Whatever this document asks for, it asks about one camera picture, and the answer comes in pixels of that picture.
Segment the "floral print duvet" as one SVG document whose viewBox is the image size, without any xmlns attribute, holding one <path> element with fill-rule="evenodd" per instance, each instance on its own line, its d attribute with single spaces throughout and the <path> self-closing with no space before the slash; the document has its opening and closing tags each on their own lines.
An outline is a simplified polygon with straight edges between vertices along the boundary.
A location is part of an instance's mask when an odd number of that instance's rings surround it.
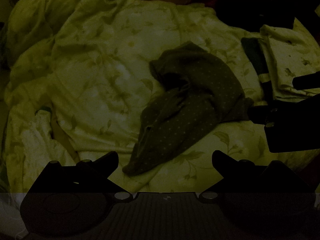
<svg viewBox="0 0 320 240">
<path fill-rule="evenodd" d="M 254 106 L 266 105 L 242 38 L 260 33 L 230 27 L 201 4 L 141 0 L 20 0 L 7 30 L 13 58 L 4 101 L 1 189 L 26 193 L 49 161 L 74 166 L 111 151 L 119 165 L 111 180 L 145 192 L 200 192 L 221 176 L 215 150 L 257 165 L 280 160 L 303 168 L 319 149 L 271 153 L 264 129 L 251 120 L 217 125 L 175 159 L 138 176 L 123 172 L 138 142 L 140 116 L 164 90 L 150 62 L 193 42 L 220 58 Z"/>
</svg>

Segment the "dark polka dot garment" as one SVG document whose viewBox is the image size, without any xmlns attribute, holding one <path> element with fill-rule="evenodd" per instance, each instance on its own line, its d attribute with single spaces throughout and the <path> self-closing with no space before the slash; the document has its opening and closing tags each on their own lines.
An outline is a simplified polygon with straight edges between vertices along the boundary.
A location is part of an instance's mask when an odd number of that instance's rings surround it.
<svg viewBox="0 0 320 240">
<path fill-rule="evenodd" d="M 246 120 L 254 106 L 229 66 L 193 42 L 164 51 L 150 73 L 164 92 L 141 113 L 127 176 L 175 159 L 219 124 Z"/>
</svg>

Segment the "folded light patterned garment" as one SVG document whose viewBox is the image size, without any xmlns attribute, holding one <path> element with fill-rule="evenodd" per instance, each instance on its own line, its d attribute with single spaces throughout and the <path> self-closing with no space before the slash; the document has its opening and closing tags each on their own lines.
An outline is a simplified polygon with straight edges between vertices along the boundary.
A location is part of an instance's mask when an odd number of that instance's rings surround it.
<svg viewBox="0 0 320 240">
<path fill-rule="evenodd" d="M 319 45 L 299 20 L 293 29 L 263 25 L 259 42 L 263 49 L 273 89 L 273 98 L 300 102 L 319 94 L 318 88 L 296 90 L 295 77 L 319 71 Z"/>
</svg>

